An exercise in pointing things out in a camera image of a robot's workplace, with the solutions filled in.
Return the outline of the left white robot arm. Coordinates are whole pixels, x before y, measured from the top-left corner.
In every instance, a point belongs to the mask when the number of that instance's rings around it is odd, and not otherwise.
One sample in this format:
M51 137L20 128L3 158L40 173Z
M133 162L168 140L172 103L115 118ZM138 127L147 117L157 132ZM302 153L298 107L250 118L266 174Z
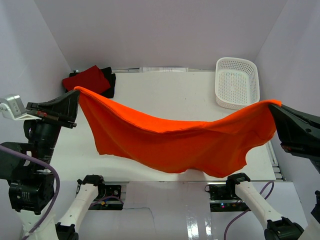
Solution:
M72 90L53 100L23 105L17 94L0 99L4 118L23 121L27 142L0 145L0 177L9 185L8 196L23 225L25 240L77 240L80 225L94 200L105 196L100 175L78 180L76 197L58 220L52 208L60 192L58 172L50 162L61 128L76 127L80 92Z

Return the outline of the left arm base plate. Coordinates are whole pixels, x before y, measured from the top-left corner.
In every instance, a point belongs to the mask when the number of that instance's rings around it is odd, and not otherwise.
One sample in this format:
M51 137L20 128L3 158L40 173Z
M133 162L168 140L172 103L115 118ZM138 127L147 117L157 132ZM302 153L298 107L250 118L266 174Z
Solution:
M101 184L98 186L98 195L93 200L89 210L120 211L124 205L121 194L121 185Z

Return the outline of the orange t shirt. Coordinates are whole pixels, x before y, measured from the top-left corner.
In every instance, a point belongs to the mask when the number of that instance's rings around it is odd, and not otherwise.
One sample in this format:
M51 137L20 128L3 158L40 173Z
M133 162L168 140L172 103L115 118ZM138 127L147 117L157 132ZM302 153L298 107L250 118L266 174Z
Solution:
M149 168L179 174L202 171L227 177L246 164L247 153L271 140L276 124L263 100L215 121L158 118L137 111L83 87L79 104L100 155L137 161Z

